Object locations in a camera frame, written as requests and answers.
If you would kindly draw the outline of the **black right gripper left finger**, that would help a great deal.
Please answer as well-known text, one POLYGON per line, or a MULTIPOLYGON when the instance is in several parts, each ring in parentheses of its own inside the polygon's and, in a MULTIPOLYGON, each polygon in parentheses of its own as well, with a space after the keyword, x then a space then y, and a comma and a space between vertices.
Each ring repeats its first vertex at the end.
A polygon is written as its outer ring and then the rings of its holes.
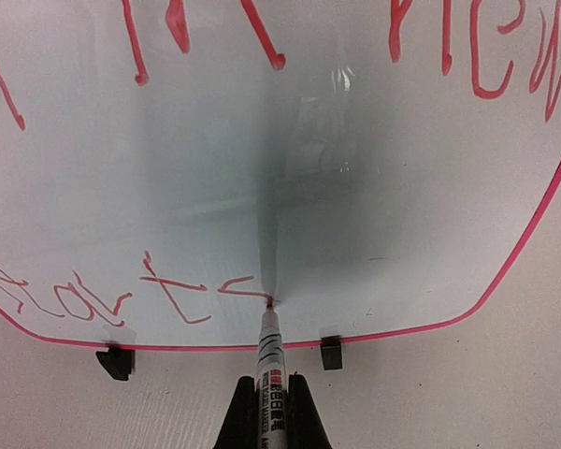
POLYGON ((258 447, 258 393, 251 376, 238 379, 214 449, 258 447))

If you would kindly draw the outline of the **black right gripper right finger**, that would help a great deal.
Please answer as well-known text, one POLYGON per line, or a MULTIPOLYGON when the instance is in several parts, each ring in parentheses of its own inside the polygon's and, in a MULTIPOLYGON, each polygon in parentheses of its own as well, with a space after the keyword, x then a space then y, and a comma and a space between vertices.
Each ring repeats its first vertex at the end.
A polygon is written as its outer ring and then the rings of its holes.
POLYGON ((287 393, 289 449, 331 449, 322 419, 304 375, 289 375, 287 393))

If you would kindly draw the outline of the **whiteboard marker pen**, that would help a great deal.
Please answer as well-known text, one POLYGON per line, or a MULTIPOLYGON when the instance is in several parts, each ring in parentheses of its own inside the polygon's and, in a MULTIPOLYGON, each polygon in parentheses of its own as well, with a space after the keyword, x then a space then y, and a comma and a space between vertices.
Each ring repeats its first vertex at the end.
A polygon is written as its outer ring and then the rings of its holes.
POLYGON ((262 315, 256 365, 258 448, 288 447, 287 388, 279 316, 268 301, 262 315))

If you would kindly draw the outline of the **pink framed whiteboard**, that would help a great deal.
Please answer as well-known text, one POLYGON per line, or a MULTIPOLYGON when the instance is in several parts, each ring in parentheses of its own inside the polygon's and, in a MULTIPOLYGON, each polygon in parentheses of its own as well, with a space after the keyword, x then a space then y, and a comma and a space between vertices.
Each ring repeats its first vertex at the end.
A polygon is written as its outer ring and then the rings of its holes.
POLYGON ((291 347, 474 313, 561 182, 561 1, 0 1, 0 316, 291 347))

